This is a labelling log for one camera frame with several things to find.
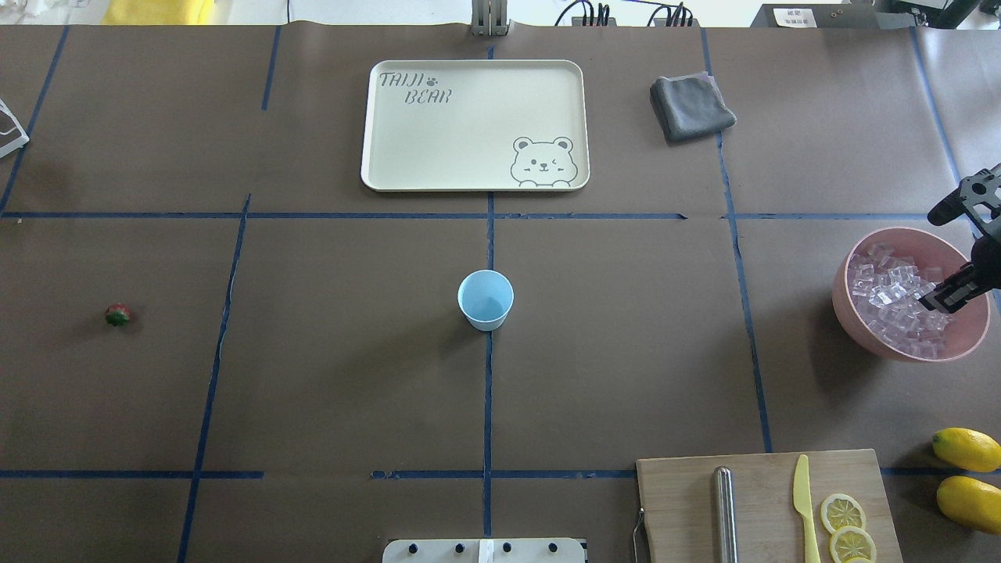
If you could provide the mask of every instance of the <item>robotic arm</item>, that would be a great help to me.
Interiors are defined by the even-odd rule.
[[[973,243],[970,261],[919,300],[928,311],[956,313],[973,298],[1001,289],[1001,221],[995,220],[1001,215],[999,190],[1001,163],[960,180],[959,187],[928,212],[928,221],[936,226],[965,214],[983,233]],[[990,221],[977,213],[977,205],[990,209]]]

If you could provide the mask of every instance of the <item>cream plastic tray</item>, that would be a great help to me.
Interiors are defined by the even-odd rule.
[[[568,60],[387,60],[368,78],[361,179],[376,191],[569,191],[591,176]]]

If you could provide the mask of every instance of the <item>pink bowl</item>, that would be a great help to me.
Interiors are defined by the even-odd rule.
[[[945,350],[935,360],[927,360],[900,352],[881,341],[865,326],[855,309],[855,304],[852,303],[851,291],[848,287],[848,260],[854,253],[865,252],[874,242],[886,242],[892,245],[896,248],[894,255],[914,256],[915,264],[919,268],[937,265],[947,276],[968,261],[955,246],[924,230],[906,226],[892,226],[870,232],[848,252],[848,255],[841,262],[841,267],[838,268],[838,273],[834,276],[834,289],[831,293],[834,301],[834,313],[838,316],[838,321],[845,328],[848,336],[852,337],[852,340],[859,343],[862,348],[877,356],[901,362],[951,362],[976,350],[984,341],[984,337],[987,336],[987,327],[990,322],[990,302],[986,295],[966,304],[966,307],[953,315],[952,323],[945,330]]]

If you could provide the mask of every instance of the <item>blue paper cup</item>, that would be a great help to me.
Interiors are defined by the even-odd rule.
[[[497,330],[515,303],[511,282],[492,269],[480,269],[458,285],[458,309],[478,331]]]

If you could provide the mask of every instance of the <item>handle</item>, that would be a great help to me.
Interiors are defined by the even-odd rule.
[[[803,519],[803,547],[806,553],[806,563],[820,563],[820,550],[817,549],[817,530],[814,529],[813,518]]]
[[[734,474],[726,467],[713,472],[716,478],[717,545],[722,563],[737,563],[737,518],[734,512]]]

